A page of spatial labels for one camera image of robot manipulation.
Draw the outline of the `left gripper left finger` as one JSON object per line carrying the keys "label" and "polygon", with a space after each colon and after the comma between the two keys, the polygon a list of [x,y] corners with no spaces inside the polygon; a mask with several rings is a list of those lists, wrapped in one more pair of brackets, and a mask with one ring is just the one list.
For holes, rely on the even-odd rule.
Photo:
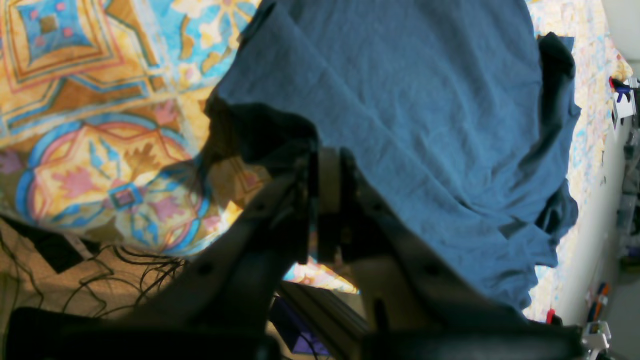
{"label": "left gripper left finger", "polygon": [[15,310],[7,360],[279,360],[268,315],[286,273],[310,258],[329,159],[318,149],[298,157],[177,278],[118,319]]}

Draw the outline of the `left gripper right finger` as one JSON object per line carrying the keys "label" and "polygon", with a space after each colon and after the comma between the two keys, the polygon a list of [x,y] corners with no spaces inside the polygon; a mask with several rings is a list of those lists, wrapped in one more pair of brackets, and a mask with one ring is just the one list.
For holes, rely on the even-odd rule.
{"label": "left gripper right finger", "polygon": [[336,257],[361,292],[369,330],[354,360],[582,360],[580,334],[525,320],[477,292],[338,151]]}

